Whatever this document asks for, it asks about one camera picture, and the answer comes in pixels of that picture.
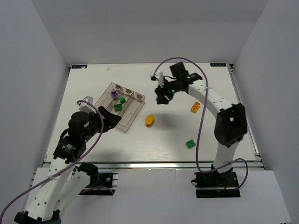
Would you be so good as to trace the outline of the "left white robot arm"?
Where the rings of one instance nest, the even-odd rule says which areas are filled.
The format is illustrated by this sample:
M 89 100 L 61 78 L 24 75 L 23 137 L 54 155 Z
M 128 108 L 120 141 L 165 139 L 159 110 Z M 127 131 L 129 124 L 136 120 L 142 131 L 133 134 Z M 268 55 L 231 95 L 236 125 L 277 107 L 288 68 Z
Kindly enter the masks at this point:
M 73 166 L 86 150 L 86 143 L 95 134 L 102 135 L 115 128 L 120 121 L 121 116 L 108 112 L 102 106 L 73 113 L 54 151 L 47 181 L 41 184 L 33 202 L 16 214 L 14 221 L 18 224 L 61 223 L 67 207 L 98 172 L 94 165 L 84 162 L 75 169 L 72 180 L 67 182 Z

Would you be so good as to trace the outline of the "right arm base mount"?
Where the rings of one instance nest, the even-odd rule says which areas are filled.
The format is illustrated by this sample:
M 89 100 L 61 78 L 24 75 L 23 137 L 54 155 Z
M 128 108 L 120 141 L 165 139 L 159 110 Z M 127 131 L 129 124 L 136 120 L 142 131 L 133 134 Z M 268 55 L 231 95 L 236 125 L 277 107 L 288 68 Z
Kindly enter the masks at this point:
M 195 186 L 197 198 L 239 198 L 241 197 L 236 172 L 231 168 L 225 173 L 197 172 L 191 184 Z

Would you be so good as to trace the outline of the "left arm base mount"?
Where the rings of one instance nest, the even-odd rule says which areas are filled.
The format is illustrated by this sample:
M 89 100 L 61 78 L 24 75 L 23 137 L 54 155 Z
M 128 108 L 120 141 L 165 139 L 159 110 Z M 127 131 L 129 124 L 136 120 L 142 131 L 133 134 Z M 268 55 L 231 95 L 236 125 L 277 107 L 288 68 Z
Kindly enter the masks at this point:
M 81 196 L 113 196 L 117 183 L 118 173 L 100 172 L 98 167 L 90 163 L 82 163 L 75 167 L 72 172 L 71 180 L 79 180 L 83 176 L 85 186 L 79 191 Z

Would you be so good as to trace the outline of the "yellow rounded lego brick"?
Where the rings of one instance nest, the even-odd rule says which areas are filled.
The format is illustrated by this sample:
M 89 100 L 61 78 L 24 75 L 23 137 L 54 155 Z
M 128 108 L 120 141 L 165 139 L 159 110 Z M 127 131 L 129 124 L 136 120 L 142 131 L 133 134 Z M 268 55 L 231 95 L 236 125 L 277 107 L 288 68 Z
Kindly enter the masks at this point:
M 146 127 L 151 127 L 155 122 L 155 116 L 150 114 L 145 118 Z

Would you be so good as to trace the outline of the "dark green lego brick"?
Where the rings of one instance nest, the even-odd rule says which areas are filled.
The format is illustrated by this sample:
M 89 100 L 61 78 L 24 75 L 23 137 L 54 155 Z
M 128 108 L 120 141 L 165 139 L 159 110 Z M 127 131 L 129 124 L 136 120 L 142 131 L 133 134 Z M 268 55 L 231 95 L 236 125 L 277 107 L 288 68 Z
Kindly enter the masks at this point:
M 115 105 L 114 105 L 114 110 L 115 110 L 116 112 L 121 111 L 121 110 L 122 110 L 122 104 L 115 104 Z

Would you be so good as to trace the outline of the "orange rectangular lego brick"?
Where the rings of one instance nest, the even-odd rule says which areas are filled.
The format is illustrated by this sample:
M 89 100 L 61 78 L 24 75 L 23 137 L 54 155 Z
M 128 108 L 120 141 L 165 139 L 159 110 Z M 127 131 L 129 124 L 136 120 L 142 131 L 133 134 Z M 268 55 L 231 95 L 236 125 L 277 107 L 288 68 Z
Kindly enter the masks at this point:
M 198 109 L 200 108 L 201 103 L 200 102 L 195 102 L 193 106 L 191 107 L 190 111 L 192 113 L 196 113 Z

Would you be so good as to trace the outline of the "small green lego brick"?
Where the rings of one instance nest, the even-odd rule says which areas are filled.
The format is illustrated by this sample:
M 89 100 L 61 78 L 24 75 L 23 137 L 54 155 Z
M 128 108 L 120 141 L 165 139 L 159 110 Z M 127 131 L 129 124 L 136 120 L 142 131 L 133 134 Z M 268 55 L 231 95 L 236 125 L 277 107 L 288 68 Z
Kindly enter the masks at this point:
M 125 98 L 124 97 L 120 97 L 120 102 L 123 104 L 126 102 Z

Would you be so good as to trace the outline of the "large purple lego brick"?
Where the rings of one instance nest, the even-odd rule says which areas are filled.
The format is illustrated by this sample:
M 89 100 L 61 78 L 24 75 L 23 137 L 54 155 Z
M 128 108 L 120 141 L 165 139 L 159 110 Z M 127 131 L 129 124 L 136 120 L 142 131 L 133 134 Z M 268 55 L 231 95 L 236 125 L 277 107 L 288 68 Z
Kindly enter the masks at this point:
M 112 96 L 112 98 L 114 100 L 118 99 L 118 93 L 117 93 L 117 91 L 113 90 L 113 91 L 110 92 L 110 94 L 111 94 L 111 96 Z

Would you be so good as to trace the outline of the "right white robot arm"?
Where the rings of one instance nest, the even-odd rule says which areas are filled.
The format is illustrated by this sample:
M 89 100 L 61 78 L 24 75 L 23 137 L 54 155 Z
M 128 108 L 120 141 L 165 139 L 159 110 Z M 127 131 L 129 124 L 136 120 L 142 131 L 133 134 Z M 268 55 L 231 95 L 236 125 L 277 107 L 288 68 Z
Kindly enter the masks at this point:
M 203 104 L 216 119 L 214 136 L 218 142 L 211 172 L 226 174 L 232 170 L 234 155 L 239 142 L 247 133 L 247 120 L 243 104 L 233 104 L 209 86 L 205 72 L 190 74 L 183 62 L 170 66 L 172 80 L 168 81 L 161 71 L 155 69 L 152 81 L 158 81 L 155 89 L 159 105 L 167 105 L 180 91 L 187 93 Z

